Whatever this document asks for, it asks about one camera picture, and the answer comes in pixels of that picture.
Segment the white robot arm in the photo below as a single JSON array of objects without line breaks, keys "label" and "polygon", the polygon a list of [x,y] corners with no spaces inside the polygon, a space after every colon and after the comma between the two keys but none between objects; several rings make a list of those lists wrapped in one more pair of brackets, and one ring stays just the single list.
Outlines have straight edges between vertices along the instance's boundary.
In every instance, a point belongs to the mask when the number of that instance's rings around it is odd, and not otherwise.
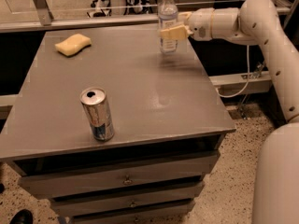
[{"label": "white robot arm", "polygon": [[159,37],[224,39],[260,47],[287,123],[260,150],[252,224],[299,224],[299,52],[285,35],[271,0],[246,0],[240,8],[183,12]]}]

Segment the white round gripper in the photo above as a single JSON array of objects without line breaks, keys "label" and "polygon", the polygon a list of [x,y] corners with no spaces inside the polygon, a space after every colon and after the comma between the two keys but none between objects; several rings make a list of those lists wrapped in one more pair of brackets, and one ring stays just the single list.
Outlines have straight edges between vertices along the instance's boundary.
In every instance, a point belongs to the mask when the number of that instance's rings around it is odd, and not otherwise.
[{"label": "white round gripper", "polygon": [[191,36],[196,41],[209,41],[212,39],[213,12],[213,8],[200,8],[193,13],[179,12],[178,22],[183,24],[162,29],[159,31],[159,36],[168,40],[184,40]]}]

